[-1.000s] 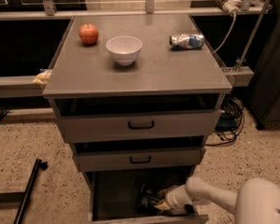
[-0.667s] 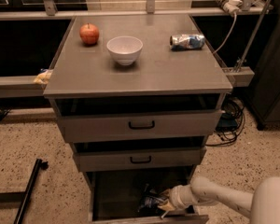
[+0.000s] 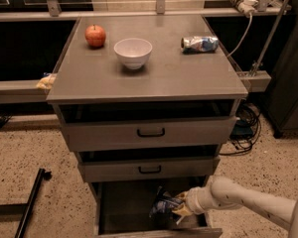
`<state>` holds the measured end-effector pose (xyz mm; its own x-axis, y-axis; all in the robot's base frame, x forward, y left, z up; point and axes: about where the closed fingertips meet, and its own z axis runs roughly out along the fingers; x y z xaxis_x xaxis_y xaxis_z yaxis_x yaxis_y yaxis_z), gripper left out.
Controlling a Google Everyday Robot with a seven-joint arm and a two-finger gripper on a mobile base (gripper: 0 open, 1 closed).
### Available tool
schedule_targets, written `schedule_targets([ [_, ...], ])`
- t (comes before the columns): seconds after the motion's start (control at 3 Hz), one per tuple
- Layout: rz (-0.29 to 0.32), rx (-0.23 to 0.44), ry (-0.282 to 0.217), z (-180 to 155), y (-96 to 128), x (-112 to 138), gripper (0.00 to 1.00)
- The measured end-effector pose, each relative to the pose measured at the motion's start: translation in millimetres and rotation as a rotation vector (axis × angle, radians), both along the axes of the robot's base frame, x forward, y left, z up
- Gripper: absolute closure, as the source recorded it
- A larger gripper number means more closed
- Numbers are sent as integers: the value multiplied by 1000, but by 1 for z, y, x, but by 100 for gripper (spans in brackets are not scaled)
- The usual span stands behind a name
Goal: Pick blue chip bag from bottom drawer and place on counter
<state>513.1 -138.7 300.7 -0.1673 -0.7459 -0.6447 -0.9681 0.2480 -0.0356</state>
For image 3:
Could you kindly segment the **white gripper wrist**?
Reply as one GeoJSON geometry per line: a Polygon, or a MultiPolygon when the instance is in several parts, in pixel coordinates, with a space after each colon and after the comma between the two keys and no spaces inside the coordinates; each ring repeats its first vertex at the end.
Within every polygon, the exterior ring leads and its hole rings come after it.
{"type": "Polygon", "coordinates": [[[208,187],[193,187],[189,191],[180,192],[176,198],[186,198],[186,204],[182,203],[172,209],[179,216],[190,216],[193,213],[200,215],[213,207],[213,196],[208,187]]]}

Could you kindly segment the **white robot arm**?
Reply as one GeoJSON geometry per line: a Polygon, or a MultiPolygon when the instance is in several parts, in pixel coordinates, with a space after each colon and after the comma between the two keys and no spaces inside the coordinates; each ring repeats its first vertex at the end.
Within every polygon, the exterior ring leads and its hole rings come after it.
{"type": "Polygon", "coordinates": [[[181,192],[181,204],[172,212],[180,216],[200,215],[211,209],[246,207],[298,238],[298,199],[288,199],[245,188],[230,178],[214,177],[211,184],[181,192]]]}

